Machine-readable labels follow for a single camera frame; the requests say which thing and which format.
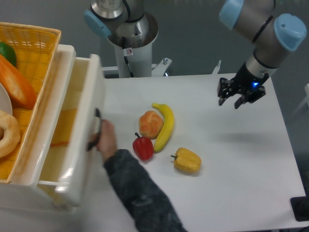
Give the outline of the person's hand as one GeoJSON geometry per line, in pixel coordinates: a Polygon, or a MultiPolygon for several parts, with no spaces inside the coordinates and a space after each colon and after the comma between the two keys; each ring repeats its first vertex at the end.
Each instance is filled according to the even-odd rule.
{"type": "Polygon", "coordinates": [[[103,162],[111,158],[117,151],[114,125],[106,119],[102,120],[101,133],[96,147],[102,157],[103,162]]]}

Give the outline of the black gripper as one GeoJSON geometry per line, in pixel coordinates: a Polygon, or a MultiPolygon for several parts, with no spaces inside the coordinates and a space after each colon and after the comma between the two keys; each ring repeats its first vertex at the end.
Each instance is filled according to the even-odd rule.
{"type": "Polygon", "coordinates": [[[263,84],[269,78],[269,73],[262,73],[262,77],[253,75],[243,63],[241,68],[231,80],[221,77],[217,87],[217,96],[219,98],[219,106],[236,93],[241,96],[234,103],[235,109],[242,104],[254,103],[266,94],[263,84]]]}

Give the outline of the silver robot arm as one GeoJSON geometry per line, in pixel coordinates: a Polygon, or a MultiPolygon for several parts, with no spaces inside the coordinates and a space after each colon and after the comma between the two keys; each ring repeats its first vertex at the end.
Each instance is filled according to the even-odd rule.
{"type": "MultiPolygon", "coordinates": [[[[234,106],[254,103],[266,93],[264,83],[307,35],[305,24],[296,16],[273,17],[273,0],[227,0],[219,18],[256,46],[253,54],[228,80],[220,78],[219,104],[239,95],[234,106]]],[[[84,20],[99,37],[114,46],[119,77],[163,76],[170,60],[152,67],[152,44],[158,35],[156,19],[145,11],[141,0],[94,0],[84,20]]]]}

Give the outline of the dark sleeved forearm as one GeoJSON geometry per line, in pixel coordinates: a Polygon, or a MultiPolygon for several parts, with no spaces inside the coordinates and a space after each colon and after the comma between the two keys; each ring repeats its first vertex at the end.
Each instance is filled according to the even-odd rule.
{"type": "Polygon", "coordinates": [[[168,196],[126,149],[104,162],[109,181],[140,232],[185,232],[168,196]]]}

